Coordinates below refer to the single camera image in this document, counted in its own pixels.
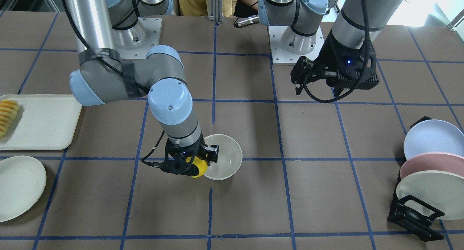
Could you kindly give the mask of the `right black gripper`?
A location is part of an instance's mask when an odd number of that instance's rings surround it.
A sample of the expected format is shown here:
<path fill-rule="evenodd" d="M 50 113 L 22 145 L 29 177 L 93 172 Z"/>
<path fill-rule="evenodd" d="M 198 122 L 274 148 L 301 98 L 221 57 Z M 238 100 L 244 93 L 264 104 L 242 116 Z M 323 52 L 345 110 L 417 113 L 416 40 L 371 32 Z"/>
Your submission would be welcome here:
<path fill-rule="evenodd" d="M 194 160 L 203 160 L 207 164 L 217 163 L 218 155 L 219 145 L 203 144 L 203 134 L 200 134 L 190 145 L 178 140 L 171 141 L 168 138 L 161 170 L 168 174 L 194 177 L 198 175 L 198 167 L 193 164 Z"/>

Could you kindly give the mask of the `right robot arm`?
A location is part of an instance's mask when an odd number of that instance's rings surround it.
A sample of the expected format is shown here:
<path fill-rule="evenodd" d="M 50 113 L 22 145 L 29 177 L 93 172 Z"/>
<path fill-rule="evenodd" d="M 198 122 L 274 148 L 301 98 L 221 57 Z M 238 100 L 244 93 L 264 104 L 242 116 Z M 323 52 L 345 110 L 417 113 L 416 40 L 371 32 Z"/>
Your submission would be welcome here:
<path fill-rule="evenodd" d="M 83 49 L 80 69 L 71 72 L 70 88 L 83 106 L 147 96 L 149 108 L 167 136 L 161 162 L 141 162 L 169 174 L 203 176 L 217 162 L 219 145 L 204 141 L 178 52 L 151 47 L 145 59 L 123 61 L 112 32 L 107 0 L 62 0 L 65 14 Z"/>

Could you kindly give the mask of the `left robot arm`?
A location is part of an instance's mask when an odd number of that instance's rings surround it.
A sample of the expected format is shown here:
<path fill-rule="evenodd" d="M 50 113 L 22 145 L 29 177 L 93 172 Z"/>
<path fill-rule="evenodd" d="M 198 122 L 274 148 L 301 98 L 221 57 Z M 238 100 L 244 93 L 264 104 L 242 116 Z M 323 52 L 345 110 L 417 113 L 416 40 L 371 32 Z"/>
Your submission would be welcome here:
<path fill-rule="evenodd" d="M 346 0 L 315 59 L 312 52 L 329 0 L 258 0 L 258 14 L 236 20 L 242 28 L 254 23 L 286 26 L 281 44 L 299 55 L 290 73 L 295 93 L 305 91 L 319 103 L 332 103 L 356 89 L 378 85 L 373 41 L 403 0 Z"/>

